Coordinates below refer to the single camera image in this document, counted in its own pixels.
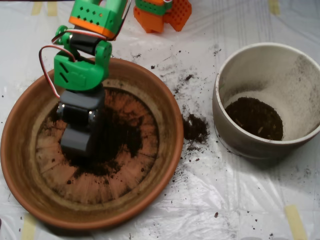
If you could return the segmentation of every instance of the orange 3d-printed part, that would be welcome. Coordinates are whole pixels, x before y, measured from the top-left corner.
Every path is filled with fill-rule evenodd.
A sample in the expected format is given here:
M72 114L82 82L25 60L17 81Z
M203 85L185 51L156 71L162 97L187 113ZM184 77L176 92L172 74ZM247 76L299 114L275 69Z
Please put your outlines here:
M192 13L192 6L188 0L173 0L171 12L167 12L163 20L174 30L180 32Z
M82 19L78 19L74 16L70 16L69 23L74 24L76 26L88 29L90 31L93 31L95 33L101 34L107 38L112 39L115 34L111 32L109 29L106 29L102 26L97 26L96 24L90 23L88 21L84 21Z
M143 11L136 6L133 10L135 19L140 23L146 33L162 33L164 31L164 17Z
M145 0L160 6L164 0ZM147 33L162 33L164 23L170 24L174 30L180 32L192 13L192 6L188 0L173 0L172 8L164 15L156 15L134 7L133 15Z

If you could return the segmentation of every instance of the masking tape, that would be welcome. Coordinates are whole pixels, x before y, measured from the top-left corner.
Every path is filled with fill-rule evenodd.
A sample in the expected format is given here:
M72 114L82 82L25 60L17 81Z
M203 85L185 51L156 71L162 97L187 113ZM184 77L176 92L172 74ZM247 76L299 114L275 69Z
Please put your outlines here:
M293 240L308 240L296 205L286 206L284 211L291 228Z
M48 1L48 16L57 16L58 6L56 1Z
M32 11L31 11L31 16L38 15L41 11L42 7L42 2L41 1L36 1L33 3Z
M280 15L280 7L279 7L279 1L278 0L268 0L269 4L269 12L273 15Z
M36 232L36 219L31 214L24 215L21 240L34 240Z

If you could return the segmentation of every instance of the terracotta saucer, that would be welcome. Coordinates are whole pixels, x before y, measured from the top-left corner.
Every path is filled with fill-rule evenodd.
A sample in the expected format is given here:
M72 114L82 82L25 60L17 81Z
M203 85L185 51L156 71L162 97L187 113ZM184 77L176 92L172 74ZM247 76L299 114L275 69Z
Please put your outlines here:
M4 126L6 183L28 212L50 225L92 230L127 221L161 193L178 165L184 134L170 90L125 60L112 59L109 70L102 137L90 161L62 153L66 124L44 76L22 94Z

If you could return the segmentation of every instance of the table surface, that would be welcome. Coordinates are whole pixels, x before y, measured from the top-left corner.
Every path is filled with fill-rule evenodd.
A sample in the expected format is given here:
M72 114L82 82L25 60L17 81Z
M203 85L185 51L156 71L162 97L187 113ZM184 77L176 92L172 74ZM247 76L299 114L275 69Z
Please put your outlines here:
M0 172L1 240L24 240L25 235L31 240L292 239L284 213L291 204L298 208L308 239L320 239L320 136L277 164L261 165L225 149L216 136L212 114L217 72L243 46L283 43L320 63L320 1L190 2L192 15L182 32L166 25L162 34L146 34L131 9L113 43L113 55L152 71L175 94L184 117L195 114L208 123L207 142L196 145L201 150L187 152L191 143L185 140L178 174L145 211L115 229L82 236L49 229L39 221L32 224ZM43 75L39 49L50 43L58 26L71 27L73 2L58 2L56 16L48 16L45 2L39 14L32 15L33 6L33 2L0 2L1 131L19 96ZM56 53L44 53L47 69L53 68ZM182 84L189 75L193 77Z

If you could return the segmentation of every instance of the soil crumb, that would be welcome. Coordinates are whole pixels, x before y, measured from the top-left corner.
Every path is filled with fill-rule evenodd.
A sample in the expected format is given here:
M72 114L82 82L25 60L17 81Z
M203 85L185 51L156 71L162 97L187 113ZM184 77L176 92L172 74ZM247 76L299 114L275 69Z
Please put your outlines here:
M186 150L187 150L187 151L194 151L194 150L199 151L199 150L201 150L201 148L190 145L190 146L188 146L188 148L187 148Z
M203 143L209 135L207 127L208 124L204 120L196 117L194 114L189 114L186 119L183 119L184 138L186 140Z
M194 77L194 75L193 74L190 74L189 76L187 76L186 78L185 78L185 81L189 81L191 78L193 78Z

